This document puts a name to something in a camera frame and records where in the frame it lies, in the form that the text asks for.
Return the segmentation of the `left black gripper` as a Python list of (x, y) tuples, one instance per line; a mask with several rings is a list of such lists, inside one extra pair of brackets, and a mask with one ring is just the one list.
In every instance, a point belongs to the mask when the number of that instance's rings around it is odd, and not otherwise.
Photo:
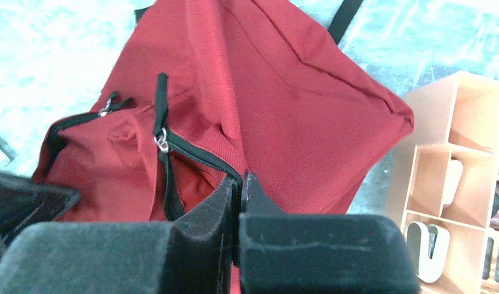
[(80, 200), (80, 193), (73, 188), (37, 184), (0, 171), (0, 260), (27, 226), (53, 221)]

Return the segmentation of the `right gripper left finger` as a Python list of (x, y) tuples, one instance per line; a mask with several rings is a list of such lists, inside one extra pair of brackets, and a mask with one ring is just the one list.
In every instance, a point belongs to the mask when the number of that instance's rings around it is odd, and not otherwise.
[(174, 222), (39, 222), (0, 261), (0, 293), (228, 293), (237, 181)]

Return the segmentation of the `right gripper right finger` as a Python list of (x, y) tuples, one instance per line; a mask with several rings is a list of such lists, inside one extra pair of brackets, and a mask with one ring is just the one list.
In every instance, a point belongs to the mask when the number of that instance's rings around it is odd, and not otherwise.
[(287, 214), (248, 172), (239, 215), (243, 293), (419, 293), (405, 240), (374, 214)]

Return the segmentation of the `red backpack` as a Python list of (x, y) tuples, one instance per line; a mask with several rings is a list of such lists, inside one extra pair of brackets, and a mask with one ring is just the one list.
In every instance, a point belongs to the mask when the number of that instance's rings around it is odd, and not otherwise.
[(174, 222), (234, 178), (229, 293), (242, 293), (248, 172), (287, 214), (347, 214), (414, 128), (412, 109), (289, 1), (156, 1), (91, 110), (49, 128), (32, 177), (80, 193), (66, 222)]

